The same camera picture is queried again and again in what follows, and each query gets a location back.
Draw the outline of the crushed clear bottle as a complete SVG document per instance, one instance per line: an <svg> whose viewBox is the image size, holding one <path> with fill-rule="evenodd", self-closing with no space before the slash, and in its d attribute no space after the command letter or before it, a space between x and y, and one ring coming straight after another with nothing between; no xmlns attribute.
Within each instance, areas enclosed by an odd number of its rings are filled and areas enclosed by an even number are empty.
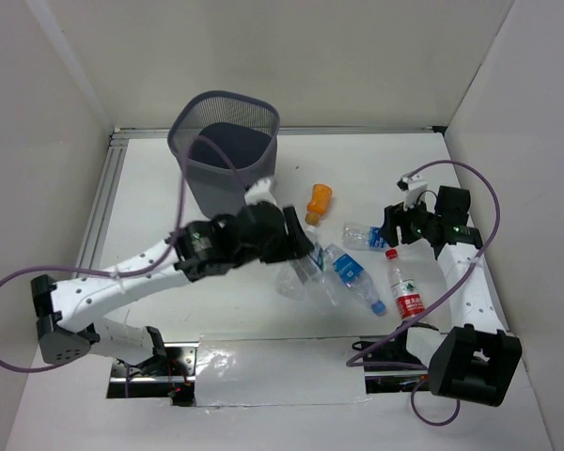
<svg viewBox="0 0 564 451"><path fill-rule="evenodd" d="M327 313L330 297L324 282L324 255L315 226L305 233L313 250L306 256L282 265L275 279L275 291L288 299L309 303L321 315Z"/></svg>

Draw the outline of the clear bottle blue cap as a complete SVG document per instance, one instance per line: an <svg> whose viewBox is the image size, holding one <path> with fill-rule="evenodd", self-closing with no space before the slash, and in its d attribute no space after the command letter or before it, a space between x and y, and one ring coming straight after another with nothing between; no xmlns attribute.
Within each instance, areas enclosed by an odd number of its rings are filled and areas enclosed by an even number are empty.
<svg viewBox="0 0 564 451"><path fill-rule="evenodd" d="M386 306L373 279L364 267L333 243L325 248L325 254L340 283L354 297L361 299L374 315L383 316L386 313Z"/></svg>

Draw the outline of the orange plastic bottle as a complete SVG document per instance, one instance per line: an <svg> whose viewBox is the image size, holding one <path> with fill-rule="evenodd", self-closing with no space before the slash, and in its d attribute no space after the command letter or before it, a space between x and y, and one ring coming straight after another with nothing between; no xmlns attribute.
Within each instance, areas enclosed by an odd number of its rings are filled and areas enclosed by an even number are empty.
<svg viewBox="0 0 564 451"><path fill-rule="evenodd" d="M305 222L316 226L328 211L333 190L325 184L314 184L309 202L306 205Z"/></svg>

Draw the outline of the clear bottle red label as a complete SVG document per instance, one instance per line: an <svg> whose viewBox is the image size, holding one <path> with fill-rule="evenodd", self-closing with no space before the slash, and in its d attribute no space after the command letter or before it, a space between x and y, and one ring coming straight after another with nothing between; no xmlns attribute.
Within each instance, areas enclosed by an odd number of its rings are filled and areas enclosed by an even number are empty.
<svg viewBox="0 0 564 451"><path fill-rule="evenodd" d="M400 318L402 320L414 318L425 310L415 280L404 268L396 249L387 250L385 257L391 294Z"/></svg>

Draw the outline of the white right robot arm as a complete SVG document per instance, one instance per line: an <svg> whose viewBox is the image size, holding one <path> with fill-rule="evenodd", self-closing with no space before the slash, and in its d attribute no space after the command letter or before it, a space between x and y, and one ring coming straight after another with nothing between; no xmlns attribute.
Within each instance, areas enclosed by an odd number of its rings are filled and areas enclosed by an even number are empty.
<svg viewBox="0 0 564 451"><path fill-rule="evenodd" d="M452 293L448 298L451 329L442 334L415 324L395 341L391 356L402 368L419 361L428 369L429 388L449 397L486 406L499 406L522 356L520 340L507 334L494 309L477 256L483 240L469 226L468 191L442 186L433 210L428 210L424 182L401 181L403 202L384 210L380 235L392 247L427 241Z"/></svg>

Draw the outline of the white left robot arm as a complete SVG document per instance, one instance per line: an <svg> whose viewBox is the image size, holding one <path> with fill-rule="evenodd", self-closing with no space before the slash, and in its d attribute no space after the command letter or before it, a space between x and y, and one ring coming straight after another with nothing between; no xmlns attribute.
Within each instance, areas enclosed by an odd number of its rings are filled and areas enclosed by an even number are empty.
<svg viewBox="0 0 564 451"><path fill-rule="evenodd" d="M44 363L65 365L88 354L114 358L154 375L166 364L165 343L152 326L109 319L111 312L171 288L224 275L253 261L275 264L308 256L314 245L293 207L267 201L235 215L193 221L156 245L107 270L104 277L31 282Z"/></svg>

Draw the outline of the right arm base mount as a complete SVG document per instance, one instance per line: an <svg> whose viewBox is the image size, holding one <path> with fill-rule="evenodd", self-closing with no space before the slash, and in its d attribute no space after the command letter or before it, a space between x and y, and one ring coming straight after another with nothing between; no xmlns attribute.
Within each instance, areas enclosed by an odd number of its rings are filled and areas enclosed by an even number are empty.
<svg viewBox="0 0 564 451"><path fill-rule="evenodd" d="M407 393L428 376L423 364L398 339L369 352L359 363L365 363L365 387L369 395Z"/></svg>

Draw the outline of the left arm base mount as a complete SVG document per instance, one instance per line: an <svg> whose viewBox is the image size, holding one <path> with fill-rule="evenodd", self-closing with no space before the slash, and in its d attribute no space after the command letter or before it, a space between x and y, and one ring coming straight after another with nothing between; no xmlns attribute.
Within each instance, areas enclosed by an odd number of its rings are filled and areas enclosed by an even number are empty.
<svg viewBox="0 0 564 451"><path fill-rule="evenodd" d="M158 398L172 406L194 407L198 348L198 342L166 343L165 359L147 372L133 366L127 369L122 362L114 360L106 398Z"/></svg>

